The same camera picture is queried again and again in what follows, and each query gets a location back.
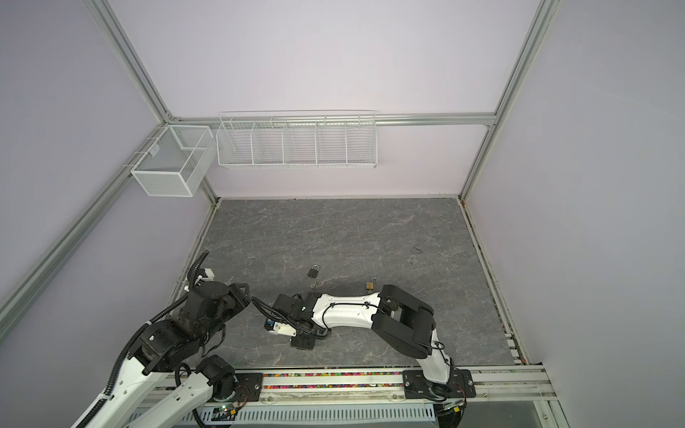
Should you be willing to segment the black padlock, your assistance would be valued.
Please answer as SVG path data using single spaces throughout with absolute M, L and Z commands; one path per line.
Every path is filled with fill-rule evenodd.
M 317 278 L 319 276 L 319 272 L 320 267 L 319 265 L 315 264 L 309 269 L 307 276 L 310 278 Z

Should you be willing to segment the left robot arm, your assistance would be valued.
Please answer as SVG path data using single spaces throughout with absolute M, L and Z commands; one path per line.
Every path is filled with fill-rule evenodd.
M 209 401 L 247 403 L 250 391 L 235 369 L 206 346 L 248 308 L 250 288 L 214 280 L 202 267 L 208 254 L 188 269 L 187 290 L 127 341 L 105 388 L 75 426 L 172 427 Z

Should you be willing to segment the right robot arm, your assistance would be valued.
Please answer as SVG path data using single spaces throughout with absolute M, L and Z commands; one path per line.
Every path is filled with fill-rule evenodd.
M 374 332 L 391 348 L 417 360 L 426 381 L 420 397 L 446 401 L 454 367 L 439 340 L 433 308 L 396 285 L 364 296 L 281 294 L 265 309 L 264 328 L 290 338 L 293 348 L 311 350 L 337 327 Z

